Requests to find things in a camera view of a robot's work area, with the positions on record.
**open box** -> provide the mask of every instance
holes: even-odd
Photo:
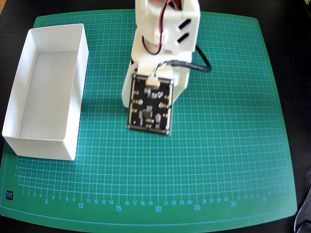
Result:
[[[2,130],[17,155],[74,160],[87,60],[83,24],[29,30]]]

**black circuit board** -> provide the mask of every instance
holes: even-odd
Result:
[[[133,75],[128,128],[151,133],[171,133],[173,81],[158,78],[158,87],[146,85],[147,76]]]

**white 3d printed part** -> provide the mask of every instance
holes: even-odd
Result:
[[[74,160],[87,60],[83,24],[29,30],[2,130],[18,156]]]
[[[136,0],[135,13],[137,29],[132,48],[132,61],[129,65],[122,90],[125,107],[129,106],[131,81],[135,69],[138,75],[149,76],[155,66],[163,61],[179,60],[191,63],[195,50],[200,21],[198,0],[181,0],[182,10],[167,6],[163,17],[162,49],[158,55],[148,53],[142,44],[142,36],[150,50],[156,50],[160,40],[159,19],[165,0]],[[187,87],[188,68],[170,67],[170,76],[174,83],[173,102]]]

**red wire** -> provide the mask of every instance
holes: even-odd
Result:
[[[161,10],[161,13],[160,13],[160,17],[159,17],[159,30],[160,30],[160,41],[159,41],[159,45],[158,45],[158,48],[157,48],[157,52],[155,54],[158,54],[161,50],[161,47],[162,47],[162,33],[163,33],[163,28],[162,28],[162,23],[163,23],[163,16],[164,16],[164,8],[167,4],[169,4],[172,0],[166,0],[166,2],[164,3],[164,6]],[[149,50],[146,48],[145,46],[145,43],[144,43],[144,37],[142,36],[141,38],[142,40],[142,44],[144,45],[145,49],[149,52]]]
[[[176,0],[176,4],[177,4],[177,10],[179,10],[180,0]]]

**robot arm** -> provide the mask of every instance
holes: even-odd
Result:
[[[128,128],[170,134],[172,106],[187,87],[190,69],[211,66],[196,46],[198,0],[136,0],[131,63],[122,90]],[[197,48],[206,67],[193,64]]]

